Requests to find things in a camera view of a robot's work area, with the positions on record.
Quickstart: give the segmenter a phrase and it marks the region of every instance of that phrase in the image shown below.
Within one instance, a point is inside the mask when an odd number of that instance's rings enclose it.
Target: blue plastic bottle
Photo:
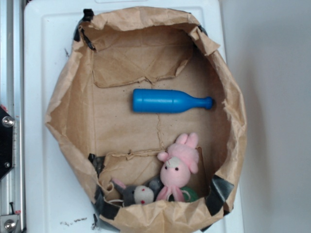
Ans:
[[[194,98],[182,91],[135,89],[133,111],[138,113],[181,113],[190,108],[210,109],[213,99]]]

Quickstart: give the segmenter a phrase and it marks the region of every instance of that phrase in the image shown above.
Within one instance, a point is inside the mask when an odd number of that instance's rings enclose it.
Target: stuffed toy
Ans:
[[[123,196],[123,206],[149,204],[156,200],[157,195],[164,186],[159,176],[154,177],[144,185],[139,186],[126,186],[122,181],[116,178],[112,178],[111,181],[117,191]]]
[[[194,202],[199,199],[198,194],[188,186],[182,187],[180,190],[183,193],[185,202]],[[170,195],[169,201],[175,201],[173,195]]]
[[[198,172],[199,152],[196,150],[198,141],[196,133],[190,135],[183,133],[167,148],[167,152],[157,155],[157,158],[164,162],[160,172],[164,187],[156,200],[169,200],[172,194],[175,201],[185,201],[180,188],[186,186],[192,173]]]

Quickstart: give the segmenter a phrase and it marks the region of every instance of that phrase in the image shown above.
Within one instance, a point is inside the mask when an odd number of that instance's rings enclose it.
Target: gray plush bunny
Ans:
[[[129,185],[126,186],[122,181],[113,178],[112,183],[114,187],[123,196],[123,205],[129,206],[133,204],[149,204],[156,199],[156,196],[163,188],[163,184],[159,177],[155,177],[145,185]]]

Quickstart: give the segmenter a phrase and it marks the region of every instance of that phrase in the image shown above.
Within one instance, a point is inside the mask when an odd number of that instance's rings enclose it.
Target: pink stuffed animal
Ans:
[[[185,201],[180,188],[189,182],[191,173],[198,172],[199,152],[196,150],[198,141],[196,133],[189,136],[183,133],[168,147],[167,152],[157,155],[157,158],[164,162],[160,172],[164,187],[156,200],[168,200],[173,194],[175,201]]]

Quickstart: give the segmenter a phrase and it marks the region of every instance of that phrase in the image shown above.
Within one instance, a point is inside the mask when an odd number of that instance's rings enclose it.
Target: paper bag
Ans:
[[[100,218],[121,232],[193,232],[233,209],[246,146],[241,91],[215,42],[192,14],[134,7],[94,16],[85,10],[51,98],[46,125]],[[211,110],[132,111],[135,88],[211,96]],[[181,133],[199,135],[192,203],[121,207],[112,177],[143,184],[159,174],[156,155]]]

